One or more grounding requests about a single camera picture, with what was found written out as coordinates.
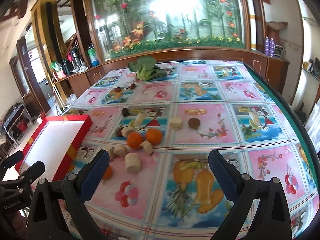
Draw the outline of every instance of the orange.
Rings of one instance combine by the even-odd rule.
[[[106,172],[103,174],[102,178],[103,179],[110,179],[112,174],[113,174],[113,171],[112,171],[111,166],[109,165],[108,168],[106,169]]]
[[[157,128],[151,128],[146,132],[146,138],[152,145],[159,144],[162,141],[162,132]]]
[[[144,139],[138,132],[131,132],[127,137],[127,145],[135,150],[141,148],[140,144],[143,143]]]

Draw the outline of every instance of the green vegetable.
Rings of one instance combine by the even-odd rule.
[[[156,59],[150,56],[139,57],[137,62],[129,62],[128,67],[132,72],[136,72],[138,79],[148,81],[156,77],[165,77],[165,70],[156,66]]]

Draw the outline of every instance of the door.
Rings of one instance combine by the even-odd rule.
[[[40,109],[42,109],[42,111],[47,113],[50,110],[50,106],[47,102],[47,99],[44,97],[44,94],[33,72],[33,69],[29,60],[26,40],[24,37],[22,37],[20,40],[17,41],[17,53],[18,53],[17,57],[19,58],[22,65],[22,70],[24,72],[25,79],[27,80],[28,86],[30,88],[30,92],[35,97],[36,102],[39,105]]]

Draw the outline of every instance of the blue gripper pad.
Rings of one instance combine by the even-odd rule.
[[[226,170],[224,165],[230,165],[225,161],[225,164],[221,162],[217,154],[218,151],[213,150],[209,153],[208,162],[209,167],[212,170],[214,176],[216,177],[224,195],[226,198],[233,203],[236,203],[239,199],[237,194],[237,186],[229,172]]]
[[[88,173],[88,175],[86,176],[86,178],[80,186],[79,199],[82,203],[92,198],[108,166],[109,153],[107,151],[104,151],[104,153],[93,165],[90,172]]]

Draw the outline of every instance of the floor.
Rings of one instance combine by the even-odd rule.
[[[46,114],[46,116],[47,117],[57,116],[57,110],[55,109],[55,107],[52,107],[49,110],[49,112]],[[15,153],[15,152],[17,152],[19,150],[22,151],[38,126],[39,126],[38,122],[36,122],[33,125],[28,126],[28,128],[25,131],[25,134],[23,135],[22,139],[20,140],[19,146],[16,149],[12,148],[11,151],[9,152],[9,155],[11,155],[11,154],[13,154],[13,153]],[[14,169],[14,166],[13,166],[10,169],[8,169],[8,171],[6,172],[3,180],[17,179],[18,176],[19,176],[19,174],[17,173],[17,171]]]

